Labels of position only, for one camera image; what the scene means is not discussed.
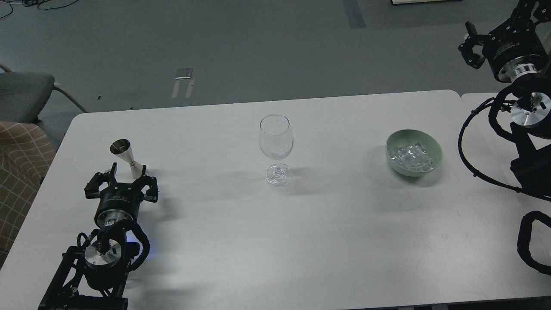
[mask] glass stem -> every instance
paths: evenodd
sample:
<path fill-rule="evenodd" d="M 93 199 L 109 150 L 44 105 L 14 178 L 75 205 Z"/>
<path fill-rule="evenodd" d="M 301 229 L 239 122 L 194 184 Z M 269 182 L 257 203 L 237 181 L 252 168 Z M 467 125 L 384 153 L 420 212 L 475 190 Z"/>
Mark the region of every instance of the glass stem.
<path fill-rule="evenodd" d="M 275 171 L 274 171 L 274 174 L 283 174 L 283 170 L 281 170 L 281 167 L 279 166 L 279 164 L 275 164 Z"/>

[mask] chair leg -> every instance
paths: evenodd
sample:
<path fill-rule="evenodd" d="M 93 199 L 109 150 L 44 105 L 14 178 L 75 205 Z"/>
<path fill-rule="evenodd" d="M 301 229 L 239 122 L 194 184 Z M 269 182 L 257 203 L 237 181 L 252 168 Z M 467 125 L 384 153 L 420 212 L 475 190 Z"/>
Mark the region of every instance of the chair leg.
<path fill-rule="evenodd" d="M 76 105 L 82 112 L 84 113 L 88 113 L 88 111 L 86 111 L 85 108 L 83 108 L 76 99 L 73 98 L 73 96 L 69 95 L 63 88 L 61 88 L 61 85 L 59 85 L 58 83 L 54 83 L 53 85 L 53 89 L 54 90 L 57 90 L 58 92 L 62 93 L 65 95 L 65 97 L 67 97 L 67 99 L 69 99 L 72 103 L 74 103 L 74 105 Z"/>

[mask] chair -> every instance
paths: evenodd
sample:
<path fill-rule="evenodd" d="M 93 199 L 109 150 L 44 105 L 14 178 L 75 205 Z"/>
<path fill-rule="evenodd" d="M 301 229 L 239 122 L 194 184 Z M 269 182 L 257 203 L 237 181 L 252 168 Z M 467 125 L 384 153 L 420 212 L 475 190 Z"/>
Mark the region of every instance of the chair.
<path fill-rule="evenodd" d="M 4 70 L 0 73 L 0 121 L 35 122 L 53 90 L 65 95 L 82 112 L 88 112 L 50 74 L 12 72 L 1 63 L 0 68 Z"/>
<path fill-rule="evenodd" d="M 35 124 L 0 121 L 0 269 L 55 154 Z"/>

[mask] wine glass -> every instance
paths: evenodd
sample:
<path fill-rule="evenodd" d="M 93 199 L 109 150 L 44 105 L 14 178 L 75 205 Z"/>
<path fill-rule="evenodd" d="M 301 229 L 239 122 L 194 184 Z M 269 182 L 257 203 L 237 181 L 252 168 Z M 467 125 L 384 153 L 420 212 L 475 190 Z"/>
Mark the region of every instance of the wine glass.
<path fill-rule="evenodd" d="M 267 157 L 279 161 L 293 149 L 293 132 L 289 119 L 283 115 L 270 114 L 260 121 L 260 149 Z M 268 183 L 280 187 L 287 185 L 293 173 L 286 164 L 274 164 L 266 171 Z"/>

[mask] glass base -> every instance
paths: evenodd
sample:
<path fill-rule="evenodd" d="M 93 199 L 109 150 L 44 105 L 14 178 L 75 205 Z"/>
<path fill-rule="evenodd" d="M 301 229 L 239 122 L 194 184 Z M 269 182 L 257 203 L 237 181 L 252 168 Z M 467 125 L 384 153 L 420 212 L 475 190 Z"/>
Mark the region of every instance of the glass base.
<path fill-rule="evenodd" d="M 266 180 L 268 183 L 276 187 L 281 187 L 289 184 L 293 178 L 291 169 L 286 164 L 274 164 L 266 171 Z"/>

